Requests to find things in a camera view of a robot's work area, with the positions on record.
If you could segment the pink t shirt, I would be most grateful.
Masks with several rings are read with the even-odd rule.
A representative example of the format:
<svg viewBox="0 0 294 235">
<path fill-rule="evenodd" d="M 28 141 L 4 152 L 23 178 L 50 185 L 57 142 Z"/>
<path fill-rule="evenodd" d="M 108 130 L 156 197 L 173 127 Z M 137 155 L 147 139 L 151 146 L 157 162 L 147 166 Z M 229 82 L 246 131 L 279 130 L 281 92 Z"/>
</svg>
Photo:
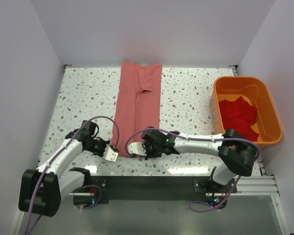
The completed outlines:
<svg viewBox="0 0 294 235">
<path fill-rule="evenodd" d="M 142 66 L 124 62 L 121 67 L 118 99 L 113 127 L 112 145 L 128 157 L 126 141 L 139 130 L 159 127 L 162 65 Z"/>
</svg>

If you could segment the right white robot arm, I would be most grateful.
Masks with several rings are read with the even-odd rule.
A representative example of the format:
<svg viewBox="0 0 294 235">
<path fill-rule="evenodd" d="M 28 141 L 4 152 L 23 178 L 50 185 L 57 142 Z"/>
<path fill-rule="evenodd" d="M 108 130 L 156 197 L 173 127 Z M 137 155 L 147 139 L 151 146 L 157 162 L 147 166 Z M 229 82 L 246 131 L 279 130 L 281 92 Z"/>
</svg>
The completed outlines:
<svg viewBox="0 0 294 235">
<path fill-rule="evenodd" d="M 248 177 L 252 174 L 260 148 L 233 129 L 224 134 L 209 136 L 189 135 L 176 131 L 148 128 L 143 131 L 138 155 L 147 158 L 162 154 L 206 154 L 219 157 L 222 164 L 211 173 L 211 181 L 225 186 L 235 176 Z"/>
</svg>

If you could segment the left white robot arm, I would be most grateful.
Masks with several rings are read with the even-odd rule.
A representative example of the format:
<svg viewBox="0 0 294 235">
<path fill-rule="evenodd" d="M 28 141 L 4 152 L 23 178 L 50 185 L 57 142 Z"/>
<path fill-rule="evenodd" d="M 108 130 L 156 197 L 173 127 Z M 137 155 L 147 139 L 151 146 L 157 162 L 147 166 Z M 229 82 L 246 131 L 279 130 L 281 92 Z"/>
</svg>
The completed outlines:
<svg viewBox="0 0 294 235">
<path fill-rule="evenodd" d="M 61 147 L 44 164 L 22 175 L 18 207 L 23 212 L 52 217 L 61 200 L 74 190 L 92 184 L 90 171 L 73 167 L 67 176 L 64 171 L 81 153 L 87 151 L 107 161 L 115 162 L 116 148 L 95 136 L 97 124 L 83 121 L 81 127 L 65 136 Z"/>
</svg>

